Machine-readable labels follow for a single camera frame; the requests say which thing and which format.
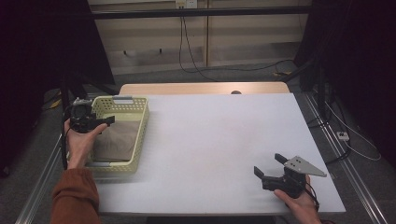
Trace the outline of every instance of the basket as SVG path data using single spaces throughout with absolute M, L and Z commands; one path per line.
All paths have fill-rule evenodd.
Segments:
M 115 116 L 115 121 L 140 120 L 137 137 L 134 142 L 134 151 L 129 161 L 90 161 L 86 167 L 92 170 L 95 176 L 131 175 L 136 172 L 142 150 L 146 126 L 149 120 L 148 99 L 131 96 L 99 96 L 92 103 L 92 113 L 98 119 Z

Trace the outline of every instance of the forearm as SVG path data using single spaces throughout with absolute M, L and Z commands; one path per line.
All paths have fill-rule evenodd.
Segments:
M 100 223 L 99 195 L 88 169 L 64 171 L 52 192 L 51 223 Z

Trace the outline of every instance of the electrical outlet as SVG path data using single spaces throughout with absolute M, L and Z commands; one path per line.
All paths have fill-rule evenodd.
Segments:
M 186 0 L 176 0 L 176 9 L 183 9 L 186 7 Z
M 349 136 L 346 132 L 337 132 L 337 137 L 342 141 L 349 141 Z
M 198 8 L 197 0 L 186 0 L 186 8 Z

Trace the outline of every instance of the human hand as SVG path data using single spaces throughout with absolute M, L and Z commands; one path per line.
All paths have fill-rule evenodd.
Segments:
M 95 137 L 105 130 L 107 125 L 101 124 L 89 133 L 77 133 L 70 128 L 70 119 L 64 122 L 67 145 L 69 146 L 70 159 L 67 169 L 82 168 L 93 148 Z
M 309 175 L 305 176 L 306 183 L 310 184 Z M 305 191 L 297 199 L 289 197 L 287 193 L 280 189 L 274 190 L 274 194 L 280 200 L 288 205 L 291 212 L 302 224 L 317 224 L 321 223 L 318 216 L 317 208 L 315 207 L 314 200 Z

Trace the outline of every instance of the table surface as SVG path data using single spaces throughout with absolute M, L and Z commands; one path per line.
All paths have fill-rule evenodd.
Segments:
M 122 87 L 120 94 L 147 95 L 150 119 L 137 172 L 96 180 L 101 213 L 285 214 L 289 209 L 273 192 L 262 189 L 254 166 L 267 175 L 282 176 L 283 165 L 274 159 L 280 153 L 286 158 L 299 155 L 328 173 L 293 94 L 279 93 L 288 92 L 286 86 L 274 83 L 272 90 L 279 87 L 276 94 L 259 94 L 260 89 L 273 92 L 268 91 L 271 83 L 205 84 Z M 211 94 L 202 94 L 205 88 Z M 345 212 L 329 175 L 311 180 L 319 212 Z

